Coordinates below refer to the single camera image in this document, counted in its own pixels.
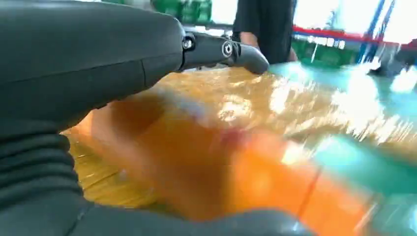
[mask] person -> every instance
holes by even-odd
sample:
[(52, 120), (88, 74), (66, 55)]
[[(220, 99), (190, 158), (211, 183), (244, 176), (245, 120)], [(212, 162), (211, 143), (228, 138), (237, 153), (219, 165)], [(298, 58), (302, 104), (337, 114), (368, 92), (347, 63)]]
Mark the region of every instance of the person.
[(291, 48), (294, 0), (238, 0), (233, 40), (260, 49), (270, 64), (296, 61)]

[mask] blue pole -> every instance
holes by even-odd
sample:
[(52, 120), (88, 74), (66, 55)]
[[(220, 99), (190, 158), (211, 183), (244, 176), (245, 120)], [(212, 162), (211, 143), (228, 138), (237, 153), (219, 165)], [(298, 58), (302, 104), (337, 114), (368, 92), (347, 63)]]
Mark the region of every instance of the blue pole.
[[(381, 15), (381, 12), (382, 12), (382, 9), (384, 7), (384, 4), (385, 4), (385, 0), (380, 0), (380, 2), (378, 4), (378, 7), (377, 7), (377, 10), (375, 12), (374, 18), (371, 21), (371, 25), (369, 26), (369, 29), (368, 29), (368, 31), (365, 34), (366, 37), (373, 37), (374, 31), (375, 31), (375, 27), (376, 27), (376, 25), (378, 23), (378, 19), (379, 19), (380, 15)], [(358, 53), (358, 55), (356, 57), (356, 62), (357, 63), (361, 63), (362, 62), (362, 58), (363, 58), (363, 55), (365, 55), (365, 53), (366, 53), (367, 47), (368, 47), (368, 43), (367, 42), (363, 42), (361, 44), (360, 49), (359, 49), (359, 53)]]
[[(389, 6), (389, 9), (384, 17), (384, 20), (382, 21), (381, 27), (379, 29), (379, 32), (376, 36), (377, 39), (383, 40), (385, 36), (385, 30), (387, 29), (387, 25), (389, 22), (389, 19), (391, 18), (391, 13), (395, 6), (395, 0), (391, 0), (391, 5)], [(363, 62), (371, 62), (374, 60), (374, 56), (378, 50), (379, 44), (372, 44), (371, 48), (369, 49), (369, 52), (366, 54), (365, 58), (363, 59)]]

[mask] person's arm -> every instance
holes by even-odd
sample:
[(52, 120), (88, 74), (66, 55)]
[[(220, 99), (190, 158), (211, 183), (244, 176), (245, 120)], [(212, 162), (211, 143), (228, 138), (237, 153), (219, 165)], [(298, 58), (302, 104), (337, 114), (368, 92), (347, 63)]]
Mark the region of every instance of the person's arm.
[(257, 1), (239, 0), (233, 30), (239, 33), (241, 43), (259, 48), (259, 26)]
[(292, 61), (298, 61), (298, 57), (294, 49), (291, 47), (290, 54), (288, 56), (288, 62), (292, 62)]

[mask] black shirt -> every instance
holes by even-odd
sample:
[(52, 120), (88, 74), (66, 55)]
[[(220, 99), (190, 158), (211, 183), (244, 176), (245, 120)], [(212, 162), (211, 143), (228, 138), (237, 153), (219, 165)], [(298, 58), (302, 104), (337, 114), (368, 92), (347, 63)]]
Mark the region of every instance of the black shirt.
[(294, 7), (294, 0), (239, 0), (233, 40), (240, 41), (240, 32), (253, 33), (270, 64), (287, 62)]

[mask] orange object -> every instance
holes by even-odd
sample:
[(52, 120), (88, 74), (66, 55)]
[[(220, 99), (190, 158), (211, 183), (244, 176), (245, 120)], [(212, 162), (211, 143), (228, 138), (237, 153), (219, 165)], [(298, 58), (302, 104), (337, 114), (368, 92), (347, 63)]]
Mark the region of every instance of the orange object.
[(322, 177), (299, 145), (268, 132), (227, 128), (184, 103), (144, 92), (91, 112), (71, 133), (189, 219), (273, 208), (319, 235), (360, 234), (356, 226), (367, 206), (353, 198), (363, 207), (353, 213), (338, 207), (349, 192)]

